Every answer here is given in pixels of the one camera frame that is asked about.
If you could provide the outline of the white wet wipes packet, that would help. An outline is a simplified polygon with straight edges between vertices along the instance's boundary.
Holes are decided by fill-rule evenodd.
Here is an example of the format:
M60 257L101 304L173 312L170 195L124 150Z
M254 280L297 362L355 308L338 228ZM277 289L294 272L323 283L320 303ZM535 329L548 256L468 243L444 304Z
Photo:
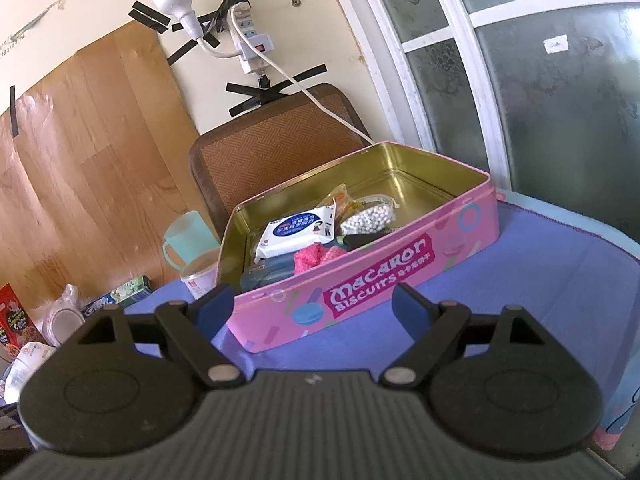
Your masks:
M267 224L255 250L255 262L334 240L335 206L320 206Z

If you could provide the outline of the blue soft pouch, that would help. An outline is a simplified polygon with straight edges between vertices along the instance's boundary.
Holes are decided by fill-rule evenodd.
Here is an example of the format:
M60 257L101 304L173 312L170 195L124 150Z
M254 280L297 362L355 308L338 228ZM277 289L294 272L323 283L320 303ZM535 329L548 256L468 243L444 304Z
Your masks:
M240 289L241 292L250 292L286 280L294 274L295 260L292 252L260 260L243 272L240 279Z

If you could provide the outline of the green toothpaste box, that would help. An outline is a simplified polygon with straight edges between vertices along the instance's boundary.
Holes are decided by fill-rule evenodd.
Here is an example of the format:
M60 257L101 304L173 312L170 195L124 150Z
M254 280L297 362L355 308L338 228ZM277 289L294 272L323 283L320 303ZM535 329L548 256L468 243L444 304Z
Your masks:
M80 309L84 318L90 318L104 307L119 306L126 308L150 296L153 292L151 281L146 275L139 275L117 286L103 296L90 301Z

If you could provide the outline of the teal plastic mug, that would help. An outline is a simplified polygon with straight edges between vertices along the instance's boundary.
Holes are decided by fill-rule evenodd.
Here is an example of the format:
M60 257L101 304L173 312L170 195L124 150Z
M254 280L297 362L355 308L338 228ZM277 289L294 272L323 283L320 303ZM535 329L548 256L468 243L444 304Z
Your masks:
M182 271L193 260L218 247L218 240L200 213L190 210L168 226L162 251L165 260L177 271Z

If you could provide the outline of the white bead bag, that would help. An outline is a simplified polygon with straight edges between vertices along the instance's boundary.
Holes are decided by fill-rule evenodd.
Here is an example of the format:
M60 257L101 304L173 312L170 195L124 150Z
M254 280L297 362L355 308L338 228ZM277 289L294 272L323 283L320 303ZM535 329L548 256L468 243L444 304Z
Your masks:
M357 211L340 224L342 235L375 234L384 231L396 220L399 204L383 194L364 196L358 200Z

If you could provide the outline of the bagged plastic cup stack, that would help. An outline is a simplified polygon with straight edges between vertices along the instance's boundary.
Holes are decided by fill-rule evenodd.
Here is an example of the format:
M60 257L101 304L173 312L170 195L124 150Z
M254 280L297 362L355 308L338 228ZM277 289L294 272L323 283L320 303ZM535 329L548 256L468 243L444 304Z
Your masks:
M67 284L62 295L48 304L42 333L49 344L59 347L85 323L76 285Z

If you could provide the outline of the pink macaron biscuit tin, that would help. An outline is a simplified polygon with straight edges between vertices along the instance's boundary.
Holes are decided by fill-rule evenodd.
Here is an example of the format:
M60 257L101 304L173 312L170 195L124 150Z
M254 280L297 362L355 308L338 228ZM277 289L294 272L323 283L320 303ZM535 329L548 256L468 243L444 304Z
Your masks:
M387 234L322 266L249 292L241 275L272 220L299 217L337 185L350 196L393 199ZM332 160L234 208L222 239L217 281L235 289L227 326L248 352L318 333L390 300L470 258L499 235L497 196L486 172L393 142Z

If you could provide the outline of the pink crochet item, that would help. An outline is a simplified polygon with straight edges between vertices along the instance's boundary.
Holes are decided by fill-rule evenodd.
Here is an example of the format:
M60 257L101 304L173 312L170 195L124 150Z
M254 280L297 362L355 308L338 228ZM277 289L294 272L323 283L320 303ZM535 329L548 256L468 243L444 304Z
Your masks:
M340 245L323 246L320 243L314 243L294 254L294 274L305 273L346 254L346 250Z

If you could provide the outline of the orange snack packet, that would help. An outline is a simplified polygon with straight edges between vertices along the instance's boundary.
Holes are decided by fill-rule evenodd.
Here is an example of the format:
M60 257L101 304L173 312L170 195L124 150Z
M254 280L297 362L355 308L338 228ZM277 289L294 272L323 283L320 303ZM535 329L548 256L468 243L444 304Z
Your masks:
M354 214L361 206L358 200L349 195L347 186L344 183L337 185L328 197L328 204L335 206L335 221L341 223L346 218Z

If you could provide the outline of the white tissue pack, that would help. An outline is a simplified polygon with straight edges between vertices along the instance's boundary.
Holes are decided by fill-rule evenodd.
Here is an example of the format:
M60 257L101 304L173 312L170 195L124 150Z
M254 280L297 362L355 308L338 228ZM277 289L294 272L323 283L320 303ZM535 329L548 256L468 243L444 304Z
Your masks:
M21 348L4 378L3 399L6 404L18 402L26 382L54 352L54 347L35 341Z

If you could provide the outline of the red cereal box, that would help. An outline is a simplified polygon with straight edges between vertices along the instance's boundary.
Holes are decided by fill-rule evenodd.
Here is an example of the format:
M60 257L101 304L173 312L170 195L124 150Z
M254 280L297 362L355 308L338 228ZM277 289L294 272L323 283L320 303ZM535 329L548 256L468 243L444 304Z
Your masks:
M22 307L10 284L0 289L1 345L14 360L29 342L40 341L40 333Z

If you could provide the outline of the brown woven chair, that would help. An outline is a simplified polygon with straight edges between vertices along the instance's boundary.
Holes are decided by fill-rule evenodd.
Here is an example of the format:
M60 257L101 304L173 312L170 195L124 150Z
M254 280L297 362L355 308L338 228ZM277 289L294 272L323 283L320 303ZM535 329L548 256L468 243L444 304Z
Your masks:
M200 136L189 164L221 235L236 205L367 142L302 92L245 113Z

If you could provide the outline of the white framed glass door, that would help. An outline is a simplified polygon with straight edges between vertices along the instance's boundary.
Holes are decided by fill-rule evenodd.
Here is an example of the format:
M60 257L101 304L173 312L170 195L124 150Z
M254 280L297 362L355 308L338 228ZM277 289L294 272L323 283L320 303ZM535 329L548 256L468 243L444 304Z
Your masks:
M639 234L639 0L337 0L393 137Z

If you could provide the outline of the white power strip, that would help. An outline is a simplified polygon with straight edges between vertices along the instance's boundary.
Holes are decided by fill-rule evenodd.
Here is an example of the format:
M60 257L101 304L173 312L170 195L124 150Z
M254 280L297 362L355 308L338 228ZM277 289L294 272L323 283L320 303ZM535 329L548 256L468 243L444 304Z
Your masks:
M267 54L274 48L268 34L258 32L252 18L252 10L248 2L236 4L227 14L229 32L235 47L241 52L240 64L246 74L262 76L269 66L260 56L250 48Z

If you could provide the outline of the wood grain wall panel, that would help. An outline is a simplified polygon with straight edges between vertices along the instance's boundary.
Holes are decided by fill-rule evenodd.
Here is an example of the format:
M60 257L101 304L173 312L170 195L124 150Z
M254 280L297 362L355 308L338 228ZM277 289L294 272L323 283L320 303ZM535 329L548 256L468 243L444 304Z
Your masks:
M154 32L116 29L62 63L1 118L1 281L41 318L69 284L93 299L178 274L168 226L204 203L198 133Z

